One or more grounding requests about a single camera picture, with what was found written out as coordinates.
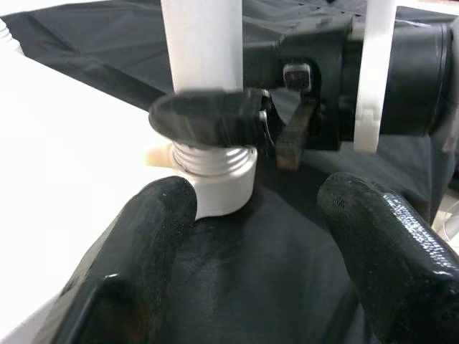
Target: black cloth surface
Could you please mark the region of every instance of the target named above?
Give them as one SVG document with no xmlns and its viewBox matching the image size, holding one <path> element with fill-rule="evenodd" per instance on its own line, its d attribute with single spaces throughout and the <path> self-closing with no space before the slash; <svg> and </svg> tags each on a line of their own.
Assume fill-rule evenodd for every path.
<svg viewBox="0 0 459 344">
<path fill-rule="evenodd" d="M 310 16 L 361 16 L 364 9 L 361 0 L 245 0 L 244 40 L 276 40 Z M 450 19 L 407 9 L 398 17 Z M 159 1 L 66 5 L 4 21 L 26 56 L 140 108 L 172 92 Z M 273 97 L 284 118 L 298 104 L 285 90 Z M 308 151 L 296 173 L 260 157 L 249 204 L 198 221 L 185 237 L 160 343 L 373 343 L 323 228 L 318 188 L 333 172 L 355 173 L 400 192 L 432 221 L 455 162 L 430 137 L 381 137 L 376 155 L 356 153 L 351 143 L 340 152 Z"/>
</svg>

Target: white cylindrical pole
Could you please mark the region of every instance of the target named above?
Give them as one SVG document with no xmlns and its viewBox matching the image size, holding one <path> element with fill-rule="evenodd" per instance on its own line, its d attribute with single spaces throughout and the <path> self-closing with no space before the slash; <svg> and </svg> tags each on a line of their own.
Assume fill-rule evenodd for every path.
<svg viewBox="0 0 459 344">
<path fill-rule="evenodd" d="M 175 92 L 241 90 L 242 0 L 161 0 L 161 6 Z M 198 217 L 228 214 L 248 201 L 256 154 L 175 145 L 175 162 L 195 180 Z"/>
</svg>

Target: black cylindrical part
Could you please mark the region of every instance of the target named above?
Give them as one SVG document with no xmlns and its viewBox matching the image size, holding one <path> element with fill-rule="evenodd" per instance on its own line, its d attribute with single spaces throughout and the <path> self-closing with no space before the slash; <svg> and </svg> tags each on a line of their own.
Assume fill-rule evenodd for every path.
<svg viewBox="0 0 459 344">
<path fill-rule="evenodd" d="M 425 135 L 442 111 L 452 38 L 446 24 L 398 24 L 394 31 L 381 134 Z M 354 136 L 361 39 L 344 47 L 341 78 L 341 139 Z"/>
</svg>

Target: white plastic base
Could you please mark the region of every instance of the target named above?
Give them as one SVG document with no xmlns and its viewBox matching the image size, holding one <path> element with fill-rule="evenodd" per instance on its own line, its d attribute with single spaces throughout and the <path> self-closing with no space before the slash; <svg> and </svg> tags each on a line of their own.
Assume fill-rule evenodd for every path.
<svg viewBox="0 0 459 344">
<path fill-rule="evenodd" d="M 189 162 L 183 160 L 189 156 L 194 158 Z M 189 163 L 195 167 L 195 171 L 207 175 L 200 176 L 187 171 Z M 180 176 L 189 181 L 197 195 L 196 219 L 202 219 L 231 214 L 249 201 L 255 180 L 257 150 L 199 150 L 169 143 L 150 150 L 146 164 L 154 168 L 167 168 L 170 176 Z"/>
</svg>

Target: white table surface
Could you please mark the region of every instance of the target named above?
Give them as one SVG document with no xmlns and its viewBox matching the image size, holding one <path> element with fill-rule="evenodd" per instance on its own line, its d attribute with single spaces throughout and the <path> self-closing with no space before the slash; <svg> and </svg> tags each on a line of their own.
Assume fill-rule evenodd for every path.
<svg viewBox="0 0 459 344">
<path fill-rule="evenodd" d="M 1 0 L 0 16 L 76 2 L 87 1 Z M 143 167 L 163 142 L 146 112 L 0 54 L 0 340 L 59 292 L 142 185 L 168 175 Z"/>
</svg>

